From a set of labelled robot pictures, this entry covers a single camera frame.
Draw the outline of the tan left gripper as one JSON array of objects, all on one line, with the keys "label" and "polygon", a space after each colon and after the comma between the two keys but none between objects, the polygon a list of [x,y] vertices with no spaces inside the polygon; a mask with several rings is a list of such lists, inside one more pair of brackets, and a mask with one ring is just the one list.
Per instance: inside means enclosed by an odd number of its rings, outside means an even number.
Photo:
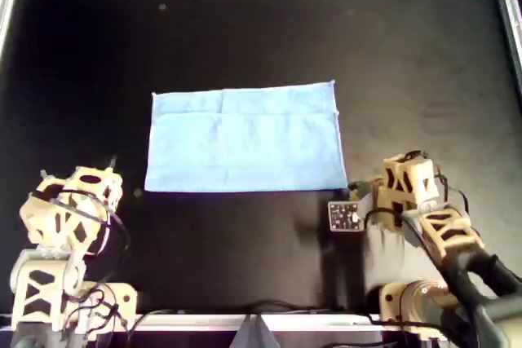
[{"label": "tan left gripper", "polygon": [[116,211],[122,198],[122,176],[113,171],[116,163],[117,156],[114,155],[103,170],[78,166],[67,179],[67,188],[89,192]]}]

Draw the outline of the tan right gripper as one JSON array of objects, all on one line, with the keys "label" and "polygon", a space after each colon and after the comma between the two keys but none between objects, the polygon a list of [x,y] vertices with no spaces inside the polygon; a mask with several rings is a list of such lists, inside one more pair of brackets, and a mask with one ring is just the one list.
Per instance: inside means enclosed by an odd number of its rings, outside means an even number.
[{"label": "tan right gripper", "polygon": [[401,214],[436,198],[434,164],[427,154],[399,154],[383,160],[380,184],[378,178],[357,180],[348,189],[357,204],[375,203],[377,208]]}]

